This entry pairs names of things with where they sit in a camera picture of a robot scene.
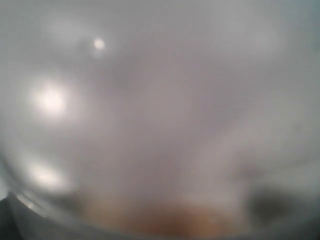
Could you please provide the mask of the clear strainer lid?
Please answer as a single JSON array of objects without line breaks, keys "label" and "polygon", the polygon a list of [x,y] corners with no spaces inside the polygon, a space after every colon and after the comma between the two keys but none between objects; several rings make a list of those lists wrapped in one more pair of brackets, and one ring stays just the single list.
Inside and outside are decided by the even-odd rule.
[{"label": "clear strainer lid", "polygon": [[3,0],[0,158],[106,224],[271,188],[320,196],[317,0]]}]

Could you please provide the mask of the wooden cubes and gold coins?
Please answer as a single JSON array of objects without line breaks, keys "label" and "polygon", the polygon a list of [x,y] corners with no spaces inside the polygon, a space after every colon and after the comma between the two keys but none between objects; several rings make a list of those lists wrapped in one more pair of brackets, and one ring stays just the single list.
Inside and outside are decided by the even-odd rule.
[{"label": "wooden cubes and gold coins", "polygon": [[237,232],[224,212],[197,204],[129,204],[92,201],[83,217],[105,230],[154,237],[222,237]]}]

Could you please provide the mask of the clear graduated shaker cup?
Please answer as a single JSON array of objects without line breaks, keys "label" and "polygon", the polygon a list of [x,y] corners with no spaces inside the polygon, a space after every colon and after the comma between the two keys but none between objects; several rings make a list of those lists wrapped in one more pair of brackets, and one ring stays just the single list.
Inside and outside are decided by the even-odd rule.
[{"label": "clear graduated shaker cup", "polygon": [[0,200],[2,240],[318,240],[320,203],[252,233],[181,233],[181,230],[191,230],[186,223],[183,217],[165,233],[134,233],[86,222],[62,209],[50,213],[28,198],[11,192]]}]

